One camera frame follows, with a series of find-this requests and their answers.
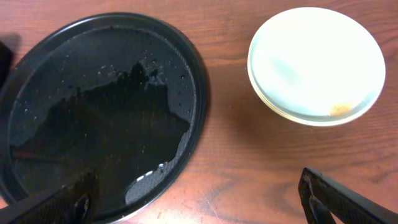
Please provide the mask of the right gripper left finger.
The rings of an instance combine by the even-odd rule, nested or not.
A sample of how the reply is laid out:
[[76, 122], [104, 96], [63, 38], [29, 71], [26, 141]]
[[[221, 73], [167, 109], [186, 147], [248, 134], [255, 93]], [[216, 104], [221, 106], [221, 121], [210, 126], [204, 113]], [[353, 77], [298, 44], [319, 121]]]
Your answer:
[[85, 172], [2, 208], [1, 223], [93, 223], [99, 196], [97, 173]]

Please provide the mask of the mint plate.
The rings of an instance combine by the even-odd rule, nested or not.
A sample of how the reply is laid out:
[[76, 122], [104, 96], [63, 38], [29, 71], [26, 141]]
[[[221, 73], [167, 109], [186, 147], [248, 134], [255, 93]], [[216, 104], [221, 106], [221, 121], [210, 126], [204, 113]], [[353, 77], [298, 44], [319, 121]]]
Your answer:
[[381, 89], [386, 63], [371, 33], [331, 9], [298, 7], [265, 21], [247, 60], [265, 94], [296, 113], [344, 113]]

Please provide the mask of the yellow plate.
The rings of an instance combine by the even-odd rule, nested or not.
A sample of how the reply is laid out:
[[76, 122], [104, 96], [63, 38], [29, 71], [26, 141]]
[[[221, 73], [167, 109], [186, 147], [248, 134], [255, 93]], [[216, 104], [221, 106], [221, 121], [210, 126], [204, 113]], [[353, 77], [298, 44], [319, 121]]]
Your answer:
[[362, 100], [356, 106], [352, 106], [350, 110], [346, 110], [344, 113], [337, 114], [335, 113], [335, 109], [332, 108], [331, 114], [327, 113], [326, 115], [315, 116], [303, 113], [296, 113], [292, 110], [288, 110], [284, 107], [281, 107], [281, 105], [278, 105], [277, 103], [274, 103], [261, 89], [260, 85], [257, 83], [257, 80], [252, 70], [248, 70], [248, 77], [257, 96], [272, 111], [274, 111], [281, 117], [291, 120], [295, 123], [304, 124], [307, 126], [317, 126], [317, 127], [338, 126], [358, 119], [359, 117], [367, 113], [374, 106], [376, 101], [379, 99], [379, 96], [383, 89], [383, 86], [381, 86], [381, 89], [377, 89], [376, 91], [370, 92], [370, 94], [367, 97], [365, 97], [364, 100]]

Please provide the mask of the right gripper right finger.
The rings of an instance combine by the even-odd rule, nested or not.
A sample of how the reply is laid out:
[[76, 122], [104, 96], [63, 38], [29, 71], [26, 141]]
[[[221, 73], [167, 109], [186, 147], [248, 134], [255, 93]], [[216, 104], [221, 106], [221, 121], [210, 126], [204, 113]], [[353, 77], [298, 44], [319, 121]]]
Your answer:
[[308, 167], [298, 193], [308, 224], [335, 224], [335, 217], [343, 223], [397, 223], [396, 213]]

